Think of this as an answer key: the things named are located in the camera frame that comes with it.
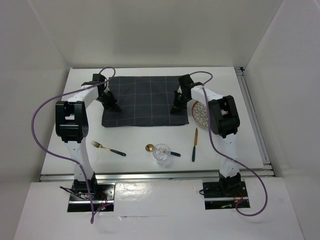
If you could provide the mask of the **floral patterned ceramic plate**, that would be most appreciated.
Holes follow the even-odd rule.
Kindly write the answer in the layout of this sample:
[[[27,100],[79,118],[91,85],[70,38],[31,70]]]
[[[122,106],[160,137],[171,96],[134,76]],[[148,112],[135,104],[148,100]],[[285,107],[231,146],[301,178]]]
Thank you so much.
[[[203,127],[203,128],[208,128],[208,112],[207,108],[204,104],[202,104],[199,101],[196,101],[192,108],[191,108],[191,114],[195,122]]]

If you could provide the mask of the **dark grey checked napkin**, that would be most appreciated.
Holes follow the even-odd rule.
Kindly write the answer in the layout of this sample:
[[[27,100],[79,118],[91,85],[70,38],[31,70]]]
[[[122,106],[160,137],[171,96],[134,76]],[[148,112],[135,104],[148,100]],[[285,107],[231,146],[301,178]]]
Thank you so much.
[[[171,114],[178,76],[117,76],[108,87],[121,112],[104,110],[101,125],[115,127],[184,126],[188,112]]]

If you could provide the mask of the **gold fork green handle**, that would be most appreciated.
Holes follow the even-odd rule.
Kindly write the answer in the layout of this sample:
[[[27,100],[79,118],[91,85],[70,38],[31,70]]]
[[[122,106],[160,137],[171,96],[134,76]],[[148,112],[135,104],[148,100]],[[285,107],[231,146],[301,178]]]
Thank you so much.
[[[100,144],[99,142],[96,142],[96,141],[92,141],[91,144],[98,148],[98,149],[104,149],[104,150],[107,150],[109,152],[112,152],[112,153],[115,153],[117,155],[120,155],[120,156],[123,156],[123,157],[126,157],[127,155],[124,153],[124,152],[121,152],[121,151],[118,151],[118,150],[115,150],[115,149],[111,149],[111,148],[108,148],[108,147],[105,147],[103,146],[102,144]]]

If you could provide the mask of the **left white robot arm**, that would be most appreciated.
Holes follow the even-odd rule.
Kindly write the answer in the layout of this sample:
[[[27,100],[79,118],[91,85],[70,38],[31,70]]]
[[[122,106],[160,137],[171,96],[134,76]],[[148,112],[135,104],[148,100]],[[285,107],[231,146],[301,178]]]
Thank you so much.
[[[56,134],[65,143],[70,158],[76,161],[73,167],[72,189],[88,200],[97,197],[99,187],[86,146],[86,137],[89,133],[87,107],[93,101],[98,101],[106,111],[114,113],[122,111],[108,84],[105,83],[106,80],[102,74],[95,73],[91,81],[81,85],[80,92],[68,100],[58,101],[55,104]]]

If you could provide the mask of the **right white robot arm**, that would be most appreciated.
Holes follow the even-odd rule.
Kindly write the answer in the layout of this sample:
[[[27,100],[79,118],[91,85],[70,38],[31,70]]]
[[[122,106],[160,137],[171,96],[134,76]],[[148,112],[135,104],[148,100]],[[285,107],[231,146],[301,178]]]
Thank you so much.
[[[178,78],[178,89],[174,91],[171,114],[178,114],[187,108],[190,100],[197,100],[206,106],[209,139],[217,136],[219,146],[213,149],[222,156],[218,172],[218,190],[223,196],[230,196],[241,184],[241,175],[236,163],[235,139],[240,118],[235,100],[231,95],[220,95],[205,87],[205,83],[194,82],[190,74]]]

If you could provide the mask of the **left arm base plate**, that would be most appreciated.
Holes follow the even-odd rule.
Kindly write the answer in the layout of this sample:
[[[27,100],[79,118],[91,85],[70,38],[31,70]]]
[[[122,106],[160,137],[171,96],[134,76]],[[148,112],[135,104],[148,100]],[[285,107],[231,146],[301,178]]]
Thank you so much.
[[[76,189],[74,184],[72,187],[60,186],[59,188],[69,194],[68,213],[87,213],[92,211],[89,192],[86,185],[79,189]],[[95,186],[95,190],[90,190],[93,210],[95,212],[97,210],[100,212],[114,211],[115,188],[115,183],[109,183],[98,184]]]

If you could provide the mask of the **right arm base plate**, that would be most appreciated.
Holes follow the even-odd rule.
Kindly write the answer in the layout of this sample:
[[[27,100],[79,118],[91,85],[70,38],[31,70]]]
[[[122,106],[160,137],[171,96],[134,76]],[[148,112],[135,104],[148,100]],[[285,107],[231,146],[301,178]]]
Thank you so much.
[[[242,180],[239,186],[229,191],[223,191],[218,181],[203,182],[199,194],[204,198],[206,210],[227,210],[238,208],[250,208],[247,186]]]

